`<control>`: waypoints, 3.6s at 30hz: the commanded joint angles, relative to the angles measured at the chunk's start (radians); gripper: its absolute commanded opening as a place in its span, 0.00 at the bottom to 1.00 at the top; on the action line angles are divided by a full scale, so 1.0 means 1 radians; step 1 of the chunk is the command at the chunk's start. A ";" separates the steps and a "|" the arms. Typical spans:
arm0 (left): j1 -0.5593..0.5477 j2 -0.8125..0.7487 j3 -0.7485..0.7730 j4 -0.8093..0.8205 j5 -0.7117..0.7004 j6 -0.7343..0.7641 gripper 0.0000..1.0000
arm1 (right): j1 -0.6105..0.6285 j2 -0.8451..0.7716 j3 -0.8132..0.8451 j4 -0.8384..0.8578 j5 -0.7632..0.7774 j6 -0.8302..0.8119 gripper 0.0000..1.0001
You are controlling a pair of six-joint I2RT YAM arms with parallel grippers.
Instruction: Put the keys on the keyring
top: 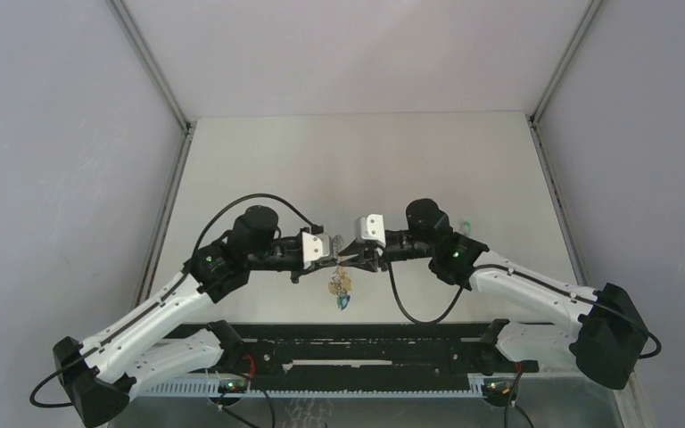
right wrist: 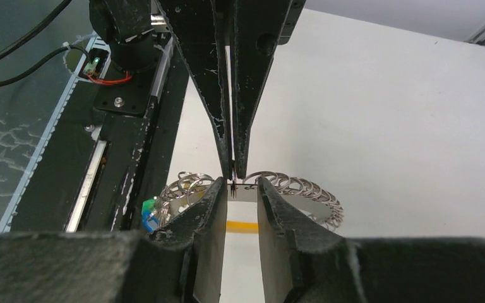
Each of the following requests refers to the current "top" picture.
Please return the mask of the keyring with coloured keys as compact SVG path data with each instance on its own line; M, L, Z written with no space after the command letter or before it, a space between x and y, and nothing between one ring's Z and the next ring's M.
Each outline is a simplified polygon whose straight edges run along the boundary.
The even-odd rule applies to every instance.
M328 283L328 291L333 294L339 310L347 309L351 301L352 282L344 267L335 268Z

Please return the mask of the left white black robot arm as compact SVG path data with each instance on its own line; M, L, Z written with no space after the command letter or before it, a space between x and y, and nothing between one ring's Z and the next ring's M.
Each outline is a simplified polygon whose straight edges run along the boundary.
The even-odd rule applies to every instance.
M253 271L288 272L293 283L334 265L333 240L322 226L277 233L279 217L255 205L217 240L197 243L172 280L123 318L82 340L66 336L52 349L57 378L85 427L110 422L141 392L186 372L237 369L243 348L209 328L157 347L190 315L246 285Z

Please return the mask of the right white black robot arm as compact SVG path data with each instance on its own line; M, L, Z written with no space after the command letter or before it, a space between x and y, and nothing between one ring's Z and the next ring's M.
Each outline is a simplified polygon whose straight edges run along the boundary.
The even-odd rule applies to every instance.
M428 259L430 271L447 285L486 293L527 309L542 322L503 325L480 346L492 371L512 362L573 364L593 382L622 390L653 335L631 296L608 283L601 289L569 284L522 267L450 225L432 199L406 208L407 228L387 230L380 214L359 218L355 239L340 254L342 264L369 272L392 272L395 262Z

